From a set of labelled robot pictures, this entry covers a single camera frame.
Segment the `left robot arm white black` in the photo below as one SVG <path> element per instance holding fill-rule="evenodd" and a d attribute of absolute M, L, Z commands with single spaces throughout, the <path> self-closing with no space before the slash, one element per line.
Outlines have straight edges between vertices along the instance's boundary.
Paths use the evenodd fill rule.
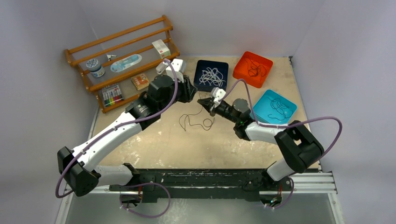
<path fill-rule="evenodd" d="M 189 103 L 197 93 L 190 79 L 184 75 L 181 81 L 167 75 L 158 75 L 125 111 L 108 127 L 87 142 L 57 152 L 58 182 L 65 180 L 70 186 L 69 193 L 84 196 L 97 186 L 122 185 L 133 191 L 139 186 L 138 176 L 133 174 L 131 165 L 117 167 L 100 166 L 99 163 L 120 144 L 144 131 L 160 119 L 175 102 Z"/>

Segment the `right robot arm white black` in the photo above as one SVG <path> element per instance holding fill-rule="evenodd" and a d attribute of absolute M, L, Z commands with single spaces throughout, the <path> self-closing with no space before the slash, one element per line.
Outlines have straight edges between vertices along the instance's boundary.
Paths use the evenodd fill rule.
<path fill-rule="evenodd" d="M 304 125 L 293 128 L 261 126 L 251 118 L 251 110 L 245 99 L 238 98 L 232 105 L 225 101 L 216 105 L 214 98 L 199 99 L 198 103 L 211 116 L 219 115 L 233 122 L 233 129 L 238 138 L 264 141 L 279 147 L 283 158 L 271 164 L 262 177 L 266 189 L 275 189 L 286 176 L 303 173 L 325 152 L 323 146 Z"/>

